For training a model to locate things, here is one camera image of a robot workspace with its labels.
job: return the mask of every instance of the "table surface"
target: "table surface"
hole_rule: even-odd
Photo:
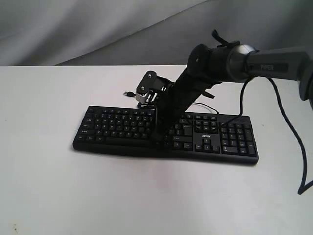
[[[72,149],[89,105],[134,108],[154,70],[171,80],[185,66],[0,67],[0,234],[311,234],[313,188],[297,195],[300,147],[271,84],[244,96],[260,160],[255,166],[128,158]],[[275,80],[308,154],[313,112],[293,81]],[[241,84],[213,87],[220,113],[239,112]],[[208,112],[192,105],[192,112]]]

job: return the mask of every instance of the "keyboard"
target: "keyboard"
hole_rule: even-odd
[[[162,143],[149,140],[156,120],[150,109],[89,106],[73,141],[80,151],[104,154],[256,164],[250,118],[221,125],[234,115],[186,112]]]

